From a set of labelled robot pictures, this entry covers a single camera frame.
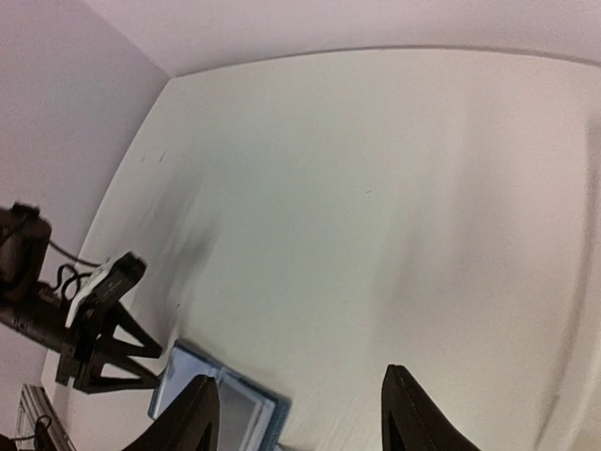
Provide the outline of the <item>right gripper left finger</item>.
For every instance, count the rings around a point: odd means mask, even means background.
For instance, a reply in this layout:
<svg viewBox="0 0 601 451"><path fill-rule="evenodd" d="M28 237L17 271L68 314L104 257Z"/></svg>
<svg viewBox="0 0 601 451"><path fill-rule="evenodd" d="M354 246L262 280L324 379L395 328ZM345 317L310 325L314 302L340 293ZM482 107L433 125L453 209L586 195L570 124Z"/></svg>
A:
<svg viewBox="0 0 601 451"><path fill-rule="evenodd" d="M159 418L126 451L195 451L218 448L220 400L217 382L195 376Z"/></svg>

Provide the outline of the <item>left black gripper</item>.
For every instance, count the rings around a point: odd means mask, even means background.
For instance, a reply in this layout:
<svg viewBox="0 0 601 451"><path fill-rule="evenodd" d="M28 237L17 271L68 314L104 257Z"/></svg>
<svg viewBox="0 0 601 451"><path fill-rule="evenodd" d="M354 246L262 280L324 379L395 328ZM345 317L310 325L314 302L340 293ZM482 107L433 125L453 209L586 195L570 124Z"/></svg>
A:
<svg viewBox="0 0 601 451"><path fill-rule="evenodd" d="M56 282L40 279L48 249L68 261L59 266ZM97 269L99 264L76 257L52 241L52 226L36 206L16 202L1 209L1 323L57 354L68 333L67 314L72 302L70 286L80 290L90 276L79 272L80 264ZM128 390L152 390L159 377L133 357L158 359L162 346L116 302L98 313L96 354L85 371L84 392L103 394Z"/></svg>

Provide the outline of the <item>blue card holder wallet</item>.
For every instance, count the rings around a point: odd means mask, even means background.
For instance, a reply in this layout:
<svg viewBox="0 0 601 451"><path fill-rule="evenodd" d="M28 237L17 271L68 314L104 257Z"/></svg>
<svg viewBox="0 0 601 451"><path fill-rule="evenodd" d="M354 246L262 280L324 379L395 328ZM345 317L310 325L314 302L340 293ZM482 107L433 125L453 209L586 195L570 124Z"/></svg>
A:
<svg viewBox="0 0 601 451"><path fill-rule="evenodd" d="M175 341L148 416L156 420L197 375L214 379L220 401L220 450L280 450L291 401L220 362L193 342Z"/></svg>

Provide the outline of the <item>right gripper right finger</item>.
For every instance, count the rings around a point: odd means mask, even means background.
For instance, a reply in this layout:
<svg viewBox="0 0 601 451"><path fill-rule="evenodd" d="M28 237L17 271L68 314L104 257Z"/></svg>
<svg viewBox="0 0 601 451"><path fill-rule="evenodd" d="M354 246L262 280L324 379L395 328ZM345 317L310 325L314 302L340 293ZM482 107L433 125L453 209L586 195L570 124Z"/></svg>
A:
<svg viewBox="0 0 601 451"><path fill-rule="evenodd" d="M477 451L402 365L388 365L381 388L383 450Z"/></svg>

